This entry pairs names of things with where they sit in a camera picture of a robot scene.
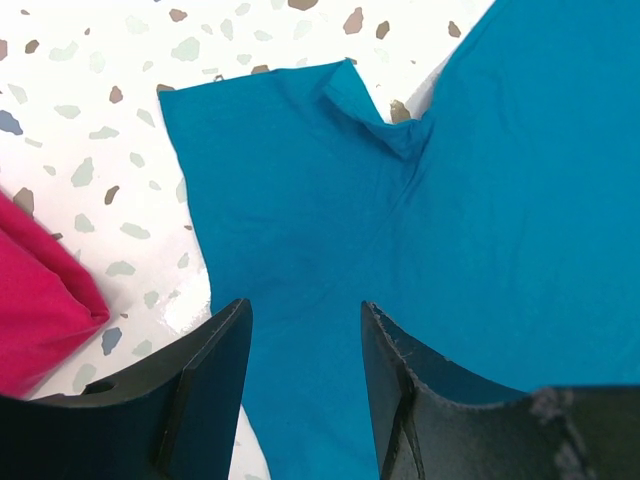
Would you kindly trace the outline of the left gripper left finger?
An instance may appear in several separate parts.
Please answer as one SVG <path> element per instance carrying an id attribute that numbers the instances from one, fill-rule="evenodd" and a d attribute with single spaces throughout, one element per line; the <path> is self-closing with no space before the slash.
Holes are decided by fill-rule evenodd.
<path id="1" fill-rule="evenodd" d="M 227 478 L 252 326 L 236 300 L 79 395 L 2 397 L 2 478 Z"/>

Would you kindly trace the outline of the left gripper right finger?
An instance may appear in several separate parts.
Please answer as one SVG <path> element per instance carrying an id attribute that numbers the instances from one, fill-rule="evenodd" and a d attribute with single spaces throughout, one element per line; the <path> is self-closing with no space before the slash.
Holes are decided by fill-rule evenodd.
<path id="1" fill-rule="evenodd" d="M 487 380 L 361 306 L 372 430 L 382 479 L 636 479 L 639 389 Z"/>

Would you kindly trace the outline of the blue t shirt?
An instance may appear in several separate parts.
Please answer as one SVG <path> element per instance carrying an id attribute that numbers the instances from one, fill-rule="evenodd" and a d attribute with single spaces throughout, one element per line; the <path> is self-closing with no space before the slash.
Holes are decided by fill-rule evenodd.
<path id="1" fill-rule="evenodd" d="M 382 479 L 361 306 L 523 393 L 639 389 L 639 5 L 497 1 L 423 116 L 350 60 L 159 96 L 275 479 Z"/>

